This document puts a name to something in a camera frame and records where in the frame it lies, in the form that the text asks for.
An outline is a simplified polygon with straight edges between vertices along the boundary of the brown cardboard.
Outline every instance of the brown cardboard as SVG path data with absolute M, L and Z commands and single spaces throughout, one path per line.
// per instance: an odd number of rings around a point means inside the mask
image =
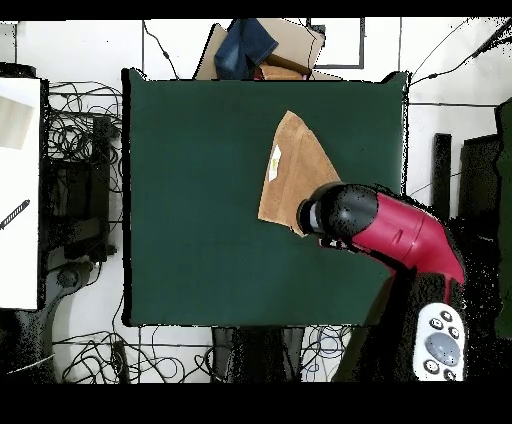
M 279 43 L 265 62 L 271 66 L 280 66 L 297 71 L 302 75 L 309 75 L 322 48 L 324 36 L 286 19 L 258 18 L 258 21 Z M 214 57 L 226 36 L 227 31 L 219 24 L 212 27 L 210 38 L 196 71 L 196 80 L 217 79 Z M 315 79 L 319 80 L 340 79 L 317 71 L 313 71 L 313 73 Z
M 203 52 L 203 57 L 199 62 L 194 79 L 196 80 L 209 80 L 217 79 L 217 70 L 215 69 L 215 53 L 219 50 L 220 45 L 228 36 L 228 32 L 220 26 L 215 24 L 210 31 L 210 38 Z
M 281 152 L 274 159 L 276 146 Z M 277 171 L 270 177 L 270 168 Z M 303 237 L 297 210 L 304 199 L 325 184 L 340 178 L 313 132 L 293 112 L 287 111 L 279 123 L 265 173 L 258 219 L 285 225 Z

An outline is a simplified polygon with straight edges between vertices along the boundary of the cardboard piece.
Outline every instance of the cardboard piece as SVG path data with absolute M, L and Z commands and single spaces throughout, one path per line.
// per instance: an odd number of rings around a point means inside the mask
M 281 68 L 280 66 L 270 66 L 265 62 L 260 65 L 261 73 L 265 81 L 301 81 L 302 74 L 291 69 Z
M 309 76 L 314 73 L 314 79 L 341 79 L 318 71 L 312 71 L 324 43 L 324 36 L 322 34 L 306 29 L 302 25 L 287 21 L 286 19 L 257 19 L 269 35 L 279 43 L 272 54 L 265 59 L 268 65 L 290 69 L 299 72 L 301 75 Z M 214 57 L 226 36 L 227 31 L 219 24 L 212 26 L 210 37 L 194 79 L 218 79 Z
M 0 96 L 0 147 L 23 148 L 34 108 Z
M 287 111 L 274 136 L 258 219 L 285 225 L 304 237 L 297 223 L 300 203 L 318 187 L 339 181 L 313 132 Z

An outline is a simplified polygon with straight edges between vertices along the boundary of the tangled wires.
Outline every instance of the tangled wires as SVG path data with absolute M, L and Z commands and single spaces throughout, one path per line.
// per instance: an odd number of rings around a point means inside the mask
M 121 193 L 119 188 L 118 176 L 122 177 L 122 157 L 120 156 L 120 147 L 115 147 L 112 143 L 109 145 L 110 157 L 104 156 L 101 150 L 98 150 L 98 157 L 93 156 L 93 119 L 98 117 L 109 118 L 111 125 L 109 133 L 110 139 L 119 139 L 121 134 L 121 104 L 119 98 L 121 92 L 107 85 L 94 82 L 100 87 L 79 93 L 77 84 L 86 84 L 78 82 L 64 82 L 52 84 L 50 87 L 50 97 L 57 102 L 58 98 L 64 99 L 64 105 L 60 108 L 50 108 L 49 114 L 49 140 L 48 157 L 50 159 L 61 159 L 69 162 L 87 162 L 96 165 L 99 159 L 108 161 L 111 165 L 115 178 L 114 188 L 110 191 Z M 72 92 L 56 91 L 59 88 L 71 87 Z M 114 103 L 108 107 L 93 105 L 90 106 L 89 98 L 114 98 Z
M 202 371 L 210 377 L 216 377 L 209 362 L 213 347 L 209 347 L 204 355 L 195 355 L 194 362 L 196 367 L 187 372 L 183 362 L 178 358 L 156 355 L 154 337 L 160 327 L 156 327 L 151 336 L 152 356 L 148 355 L 140 345 L 128 343 L 117 333 L 114 325 L 115 318 L 121 309 L 123 297 L 124 296 L 121 297 L 119 306 L 112 318 L 112 331 L 98 331 L 54 342 L 55 345 L 73 343 L 73 341 L 81 338 L 101 337 L 99 340 L 89 339 L 84 344 L 83 349 L 62 372 L 61 380 L 63 383 L 120 384 L 123 366 L 126 366 L 129 370 L 129 382 L 140 381 L 141 375 L 151 370 L 156 372 L 158 378 L 163 383 L 184 383 L 197 371 Z M 121 342 L 127 352 L 135 352 L 138 354 L 139 359 L 132 364 L 124 363 L 124 359 L 114 349 L 116 342 Z M 167 375 L 159 368 L 159 365 L 164 361 L 170 362 L 173 366 L 173 371 Z M 71 371 L 79 366 L 85 368 L 87 375 L 76 380 L 70 379 Z
M 301 358 L 301 367 L 303 379 L 307 382 L 317 381 L 317 374 L 322 371 L 324 379 L 330 381 L 330 378 L 338 368 L 341 356 L 345 352 L 352 327 L 348 325 L 330 326 L 316 325 L 312 327 L 308 337 L 308 345 L 303 349 Z M 331 369 L 327 371 L 329 360 L 335 359 Z

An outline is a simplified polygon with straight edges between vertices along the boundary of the gray button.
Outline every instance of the gray button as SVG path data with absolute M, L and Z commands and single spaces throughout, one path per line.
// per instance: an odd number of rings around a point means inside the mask
M 454 367 L 459 363 L 460 349 L 448 334 L 434 333 L 427 337 L 425 347 L 428 353 L 444 365 Z
M 441 318 L 443 318 L 446 322 L 453 321 L 452 314 L 450 314 L 448 311 L 442 311 Z
M 449 327 L 448 333 L 450 333 L 450 336 L 452 336 L 455 340 L 459 338 L 459 330 L 457 330 L 455 327 Z
M 455 381 L 455 374 L 450 370 L 446 369 L 443 371 L 444 379 L 447 381 Z
M 439 365 L 432 359 L 427 359 L 425 362 L 423 362 L 423 368 L 425 368 L 425 371 L 428 371 L 430 374 L 439 374 Z

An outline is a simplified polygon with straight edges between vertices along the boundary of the white floor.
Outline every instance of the white floor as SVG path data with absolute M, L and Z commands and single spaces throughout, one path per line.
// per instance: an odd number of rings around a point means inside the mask
M 366 18 L 365 68 L 333 70 L 329 73 L 345 79 L 380 81 L 396 70 L 415 72 L 436 45 L 463 20 L 464 18 Z M 315 19 L 313 23 L 319 24 L 321 21 Z M 217 21 L 158 20 L 147 21 L 147 26 L 150 32 L 159 37 L 180 78 L 191 78 L 214 22 Z M 230 21 L 218 22 L 226 28 Z M 428 58 L 413 81 L 456 66 L 489 37 L 500 23 L 501 21 L 490 18 L 469 20 Z M 343 25 L 343 20 L 340 19 L 338 24 Z M 338 24 L 330 20 L 327 34 L 329 28 Z M 340 62 L 355 51 L 354 45 L 359 42 L 356 38 L 354 36 L 352 39 L 339 40 Z M 327 35 L 327 42 L 332 49 L 334 38 Z M 408 193 L 430 182 L 430 157 L 435 133 L 452 134 L 452 173 L 456 173 L 460 168 L 459 155 L 463 141 L 496 132 L 493 106 L 512 96 L 510 53 L 510 47 L 498 47 L 470 60 L 452 74 L 425 80 L 411 87 Z M 143 36 L 141 21 L 22 22 L 18 25 L 16 50 L 13 26 L 0 25 L 0 61 L 14 60 L 34 66 L 38 76 L 50 82 L 98 81 L 119 90 L 120 71 L 125 67 L 139 68 L 151 79 L 173 78 L 172 69 L 155 40 Z M 94 87 L 94 84 L 86 84 L 82 91 Z M 108 107 L 112 104 L 112 99 L 93 98 L 90 104 Z M 457 210 L 457 177 L 452 178 L 451 188 L 453 216 Z M 415 195 L 418 200 L 427 204 L 429 196 L 429 188 Z M 119 218 L 120 207 L 120 196 L 112 194 L 112 220 Z M 118 308 L 123 285 L 122 231 L 119 226 L 112 231 L 110 238 L 119 252 L 104 264 L 102 274 L 94 285 L 62 301 L 55 317 L 55 341 L 111 330 L 112 317 Z M 128 343 L 139 343 L 138 329 L 124 327 L 119 317 L 115 320 L 115 328 Z M 150 345 L 154 329 L 145 327 L 140 332 L 143 350 L 148 356 L 152 356 Z M 308 344 L 308 337 L 309 335 L 305 337 L 305 346 Z M 154 342 L 167 345 L 155 348 L 157 356 L 175 356 L 190 371 L 195 368 L 194 355 L 204 354 L 212 341 L 209 328 L 162 327 L 157 331 Z M 55 346 L 54 361 L 59 374 L 82 347 L 76 344 Z M 130 349 L 128 357 L 131 363 L 138 361 L 138 355 Z M 305 376 L 308 381 L 325 381 L 332 376 L 339 358 L 319 358 L 318 361 L 318 366 L 309 369 L 317 372 L 314 375 L 310 372 Z M 146 369 L 147 364 L 143 364 L 142 368 Z M 162 363 L 160 368 L 164 375 L 174 374 L 175 368 L 171 362 Z M 86 375 L 85 368 L 76 367 L 68 378 L 79 379 Z M 177 381 L 180 377 L 181 374 L 178 373 L 169 381 Z M 186 381 L 204 382 L 208 379 L 208 376 L 199 371 Z M 141 382 L 153 381 L 161 381 L 154 371 L 148 371 L 141 376 Z

